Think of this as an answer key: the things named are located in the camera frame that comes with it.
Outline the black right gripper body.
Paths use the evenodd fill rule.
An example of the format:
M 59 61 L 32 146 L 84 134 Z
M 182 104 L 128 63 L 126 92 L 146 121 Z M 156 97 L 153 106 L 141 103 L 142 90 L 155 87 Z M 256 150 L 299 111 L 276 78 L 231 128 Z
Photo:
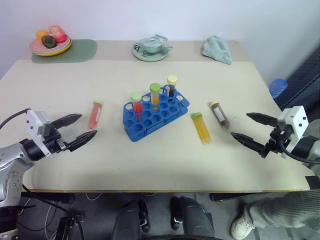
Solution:
M 289 137 L 292 134 L 292 126 L 285 125 L 284 129 L 281 129 L 278 125 L 269 124 L 273 127 L 272 132 L 270 133 L 270 138 L 268 142 L 264 145 L 263 149 L 259 152 L 259 155 L 262 158 L 265 158 L 269 152 L 273 153 L 283 153 L 288 144 L 291 142 Z

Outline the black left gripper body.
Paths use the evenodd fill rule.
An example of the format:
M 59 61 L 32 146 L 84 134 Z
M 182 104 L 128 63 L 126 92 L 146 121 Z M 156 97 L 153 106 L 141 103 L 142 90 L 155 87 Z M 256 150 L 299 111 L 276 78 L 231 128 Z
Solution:
M 58 131 L 58 129 L 64 126 L 62 121 L 53 121 L 48 135 L 44 136 L 43 143 L 51 154 L 67 150 L 67 142 L 64 141 L 61 133 Z

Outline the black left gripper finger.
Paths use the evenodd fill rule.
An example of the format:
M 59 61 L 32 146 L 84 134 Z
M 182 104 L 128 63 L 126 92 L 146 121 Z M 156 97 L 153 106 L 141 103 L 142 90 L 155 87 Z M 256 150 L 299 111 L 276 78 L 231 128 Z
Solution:
M 66 143 L 67 150 L 73 152 L 82 147 L 87 144 L 97 134 L 97 132 L 97 130 L 92 130 L 77 136 L 75 140 Z
M 68 114 L 64 117 L 61 117 L 61 118 L 53 121 L 51 123 L 51 128 L 58 130 L 62 127 L 67 127 L 67 126 L 75 123 L 81 117 L 82 117 L 82 114 L 80 114 L 80 113 Z

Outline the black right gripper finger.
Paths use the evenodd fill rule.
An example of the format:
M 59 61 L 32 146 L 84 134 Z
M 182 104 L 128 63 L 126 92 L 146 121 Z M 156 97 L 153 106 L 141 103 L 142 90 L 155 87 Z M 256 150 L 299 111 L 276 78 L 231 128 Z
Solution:
M 249 112 L 246 113 L 246 115 L 251 118 L 252 120 L 263 124 L 263 125 L 268 125 L 272 127 L 276 127 L 278 125 L 278 119 L 266 114 L 258 113 L 258 112 Z
M 241 143 L 243 146 L 257 152 L 257 153 L 260 153 L 262 152 L 262 150 L 264 149 L 264 145 L 254 141 L 253 138 L 247 136 L 247 135 L 244 135 L 244 134 L 241 134 L 241 133 L 236 133 L 236 132 L 231 132 L 230 133 L 232 135 L 232 137 L 234 139 L 236 139 L 239 143 Z

